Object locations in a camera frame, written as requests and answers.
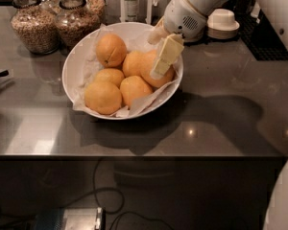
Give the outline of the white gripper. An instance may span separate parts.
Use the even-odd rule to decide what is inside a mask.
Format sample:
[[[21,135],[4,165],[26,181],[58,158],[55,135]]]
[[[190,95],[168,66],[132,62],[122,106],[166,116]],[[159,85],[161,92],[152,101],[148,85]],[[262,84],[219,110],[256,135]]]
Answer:
[[[196,42],[203,37],[206,21],[207,17],[189,0],[170,1],[163,17],[151,29],[147,38],[150,44],[157,44],[156,58],[150,72],[154,80],[163,78],[177,61],[184,49],[183,39],[185,42]]]

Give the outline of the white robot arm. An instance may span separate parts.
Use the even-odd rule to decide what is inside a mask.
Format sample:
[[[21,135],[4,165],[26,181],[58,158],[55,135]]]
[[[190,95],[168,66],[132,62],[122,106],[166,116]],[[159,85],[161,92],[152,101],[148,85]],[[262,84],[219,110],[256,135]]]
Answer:
[[[149,42],[157,44],[170,34],[179,35],[184,40],[197,40],[206,25],[207,17],[227,1],[171,0],[150,33]],[[288,0],[255,1],[288,51]],[[288,160],[274,186],[263,230],[288,230]]]

